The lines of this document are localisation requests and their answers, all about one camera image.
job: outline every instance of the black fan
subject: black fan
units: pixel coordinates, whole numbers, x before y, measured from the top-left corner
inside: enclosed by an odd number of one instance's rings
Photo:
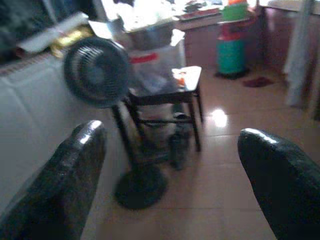
[[[97,108],[111,107],[127,151],[131,171],[118,183],[115,198],[129,209],[143,209],[164,194],[167,181],[155,166],[139,166],[117,103],[128,93],[133,71],[121,45],[99,37],[78,41],[64,60],[64,76],[71,92]]]

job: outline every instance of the tiled floor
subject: tiled floor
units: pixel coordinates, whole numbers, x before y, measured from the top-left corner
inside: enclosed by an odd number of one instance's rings
[[[204,69],[201,91],[205,125],[202,152],[190,150],[182,171],[161,166],[168,191],[153,207],[128,211],[116,203],[102,227],[104,240],[274,240],[240,163],[237,138],[243,128],[257,128],[297,143],[320,164],[320,127],[285,105],[286,87],[266,69],[231,81]],[[242,81],[265,76],[273,85],[243,87]]]

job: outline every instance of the white curtain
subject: white curtain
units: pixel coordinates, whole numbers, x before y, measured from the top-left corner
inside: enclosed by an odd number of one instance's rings
[[[303,0],[291,37],[288,56],[284,66],[289,89],[286,104],[301,106],[303,88],[308,70],[308,24],[309,15],[313,9],[314,0]]]

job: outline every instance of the fan stand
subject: fan stand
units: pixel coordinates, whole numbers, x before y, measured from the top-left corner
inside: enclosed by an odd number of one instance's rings
[[[131,166],[131,171],[117,183],[114,197],[121,206],[127,209],[148,208],[161,199],[166,192],[168,182],[158,167],[154,165],[139,166],[119,106],[114,105],[111,110]]]

